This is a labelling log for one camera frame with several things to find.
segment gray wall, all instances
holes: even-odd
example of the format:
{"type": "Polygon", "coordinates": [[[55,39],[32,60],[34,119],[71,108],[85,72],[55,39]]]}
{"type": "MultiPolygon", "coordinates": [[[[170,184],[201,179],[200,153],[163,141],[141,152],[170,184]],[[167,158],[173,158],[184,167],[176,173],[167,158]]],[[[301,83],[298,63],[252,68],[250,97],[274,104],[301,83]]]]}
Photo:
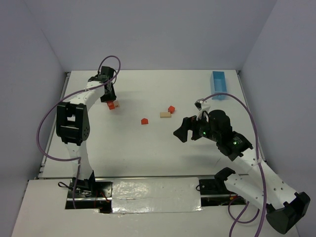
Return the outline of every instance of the gray wall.
{"type": "MultiPolygon", "coordinates": [[[[64,74],[21,0],[0,1],[0,236],[11,236],[28,179],[39,171],[35,134],[64,74]]],[[[52,118],[43,130],[46,144],[52,118]]]]}
{"type": "Polygon", "coordinates": [[[25,0],[61,64],[240,69],[276,0],[25,0]]]}
{"type": "Polygon", "coordinates": [[[316,236],[316,1],[278,0],[241,72],[268,163],[312,198],[298,224],[316,236]]]}

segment blue container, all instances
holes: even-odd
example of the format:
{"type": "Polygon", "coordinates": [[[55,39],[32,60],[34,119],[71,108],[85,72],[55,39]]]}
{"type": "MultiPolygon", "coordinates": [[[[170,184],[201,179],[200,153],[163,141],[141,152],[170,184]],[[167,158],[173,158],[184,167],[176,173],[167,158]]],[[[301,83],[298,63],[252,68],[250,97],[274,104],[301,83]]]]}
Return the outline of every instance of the blue container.
{"type": "MultiPolygon", "coordinates": [[[[211,92],[212,95],[220,92],[226,92],[226,81],[224,72],[212,72],[211,76],[211,92]]],[[[226,95],[217,95],[212,97],[213,100],[224,100],[226,95]]]]}

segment red cube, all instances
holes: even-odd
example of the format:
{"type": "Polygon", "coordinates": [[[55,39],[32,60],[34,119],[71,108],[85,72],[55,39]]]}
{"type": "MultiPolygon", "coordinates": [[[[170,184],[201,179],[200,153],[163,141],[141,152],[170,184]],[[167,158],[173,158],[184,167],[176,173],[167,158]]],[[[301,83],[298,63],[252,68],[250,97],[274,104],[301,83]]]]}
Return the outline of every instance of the red cube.
{"type": "Polygon", "coordinates": [[[172,113],[176,110],[175,107],[173,107],[172,105],[168,108],[168,112],[172,113]]]}
{"type": "Polygon", "coordinates": [[[143,119],[141,120],[141,124],[142,124],[142,125],[148,124],[148,119],[143,118],[143,119]]]}
{"type": "Polygon", "coordinates": [[[108,104],[109,107],[114,106],[113,101],[108,101],[107,104],[108,104]]]}

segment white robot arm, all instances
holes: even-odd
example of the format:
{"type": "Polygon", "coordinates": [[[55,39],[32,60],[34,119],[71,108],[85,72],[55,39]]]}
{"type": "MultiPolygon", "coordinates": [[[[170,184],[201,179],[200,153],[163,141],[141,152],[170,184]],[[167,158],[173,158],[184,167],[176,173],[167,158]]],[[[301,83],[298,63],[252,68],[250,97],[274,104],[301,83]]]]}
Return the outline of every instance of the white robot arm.
{"type": "Polygon", "coordinates": [[[220,152],[250,176],[255,186],[245,181],[230,168],[224,168],[215,175],[228,191],[245,198],[250,203],[263,208],[263,184],[258,163],[261,163],[267,188],[267,215],[270,225],[278,232],[285,234],[306,213],[310,197],[297,193],[282,181],[277,174],[262,160],[256,159],[252,144],[241,134],[233,131],[230,119],[221,110],[208,113],[210,106],[202,100],[195,103],[199,109],[197,116],[184,118],[174,135],[182,142],[187,141],[188,130],[192,131],[191,140],[205,137],[216,142],[220,152]]]}
{"type": "MultiPolygon", "coordinates": [[[[60,102],[57,106],[57,135],[65,143],[71,158],[81,157],[77,187],[82,190],[92,191],[95,183],[94,172],[89,163],[86,146],[86,140],[90,134],[88,111],[98,99],[101,99],[101,102],[116,99],[112,82],[94,90],[89,90],[89,88],[105,83],[113,75],[114,69],[102,67],[100,74],[89,79],[85,92],[78,94],[69,102],[60,102]]],[[[73,161],[73,179],[76,177],[78,165],[76,160],[73,161]]]]}

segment purple cable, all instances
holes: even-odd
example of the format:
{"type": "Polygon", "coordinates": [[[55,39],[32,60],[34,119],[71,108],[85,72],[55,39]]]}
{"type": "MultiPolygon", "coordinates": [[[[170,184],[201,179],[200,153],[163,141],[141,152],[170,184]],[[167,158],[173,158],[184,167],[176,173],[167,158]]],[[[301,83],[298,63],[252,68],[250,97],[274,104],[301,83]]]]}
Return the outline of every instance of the purple cable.
{"type": "MultiPolygon", "coordinates": [[[[250,120],[251,120],[251,123],[252,123],[252,127],[253,127],[253,131],[255,133],[255,139],[256,139],[256,157],[257,157],[257,160],[259,160],[259,141],[258,141],[258,131],[257,131],[257,126],[256,126],[256,123],[255,123],[255,120],[250,112],[250,110],[247,108],[247,106],[241,101],[239,100],[237,97],[235,97],[234,95],[231,95],[231,94],[228,94],[228,93],[216,93],[216,94],[213,94],[213,95],[210,95],[210,96],[207,96],[206,98],[203,99],[203,101],[206,101],[207,99],[209,98],[212,98],[214,96],[217,96],[217,95],[227,95],[229,97],[232,97],[234,98],[235,100],[237,100],[244,108],[245,110],[247,111],[249,117],[250,117],[250,120]]],[[[263,169],[262,169],[262,165],[261,163],[258,164],[259,166],[259,169],[260,169],[260,173],[261,173],[261,177],[262,177],[262,184],[263,184],[263,207],[262,207],[262,213],[261,213],[261,218],[260,218],[260,223],[259,223],[259,226],[258,226],[258,229],[257,229],[257,232],[255,234],[254,237],[258,237],[260,232],[261,232],[261,229],[262,229],[262,226],[263,226],[263,222],[265,220],[265,214],[266,214],[266,206],[267,206],[267,184],[266,184],[266,179],[265,179],[265,175],[263,173],[263,169]]],[[[242,216],[242,214],[245,212],[245,210],[247,209],[248,207],[248,204],[245,206],[245,208],[242,210],[242,212],[239,214],[239,216],[234,220],[234,223],[231,227],[231,230],[230,230],[230,233],[229,233],[229,237],[232,236],[232,232],[233,232],[233,228],[234,226],[236,225],[236,223],[238,222],[238,220],[240,219],[240,217],[242,216]]]]}
{"type": "MultiPolygon", "coordinates": [[[[236,218],[232,215],[231,213],[231,205],[234,203],[234,201],[236,201],[237,199],[240,199],[241,197],[237,197],[237,198],[234,198],[233,200],[230,201],[230,203],[228,204],[228,214],[231,216],[231,218],[233,220],[235,220],[236,218]]],[[[257,219],[258,215],[259,215],[259,212],[260,210],[258,209],[256,215],[254,216],[254,218],[252,218],[250,221],[239,221],[237,220],[238,223],[241,223],[241,224],[249,224],[251,222],[253,222],[255,219],[257,219]]]]}
{"type": "MultiPolygon", "coordinates": [[[[108,58],[116,58],[118,60],[118,72],[110,79],[108,80],[107,82],[103,83],[103,84],[100,84],[98,86],[94,86],[94,87],[91,87],[91,88],[88,88],[88,90],[94,90],[96,88],[99,88],[99,87],[102,87],[102,86],[105,86],[106,84],[110,83],[111,81],[113,81],[115,78],[117,78],[117,75],[119,74],[120,72],[120,59],[114,55],[110,55],[110,56],[107,56],[105,57],[99,68],[98,68],[98,74],[100,73],[100,68],[103,64],[103,62],[105,60],[107,60],[108,58]]],[[[47,154],[43,148],[40,146],[40,129],[45,121],[45,119],[47,118],[47,116],[53,111],[53,109],[55,109],[55,107],[62,101],[68,99],[69,97],[73,96],[73,95],[76,95],[76,94],[79,94],[79,93],[82,93],[82,92],[85,92],[86,90],[78,90],[76,92],[73,92],[67,96],[65,96],[64,98],[62,98],[61,100],[59,100],[45,115],[44,117],[42,118],[42,120],[40,121],[39,123],[39,127],[38,127],[38,130],[36,132],[36,144],[37,144],[37,147],[39,149],[39,151],[46,157],[52,159],[52,160],[55,160],[55,161],[74,161],[74,160],[78,160],[78,169],[77,169],[77,174],[76,174],[76,179],[75,179],[75,182],[74,182],[74,187],[73,187],[73,205],[74,205],[74,209],[76,209],[76,205],[75,205],[75,190],[76,190],[76,185],[77,185],[77,181],[78,181],[78,177],[79,177],[79,172],[80,172],[80,161],[81,161],[81,157],[76,157],[76,158],[70,158],[70,159],[61,159],[61,158],[56,158],[56,157],[52,157],[50,156],[49,154],[47,154]]]]}

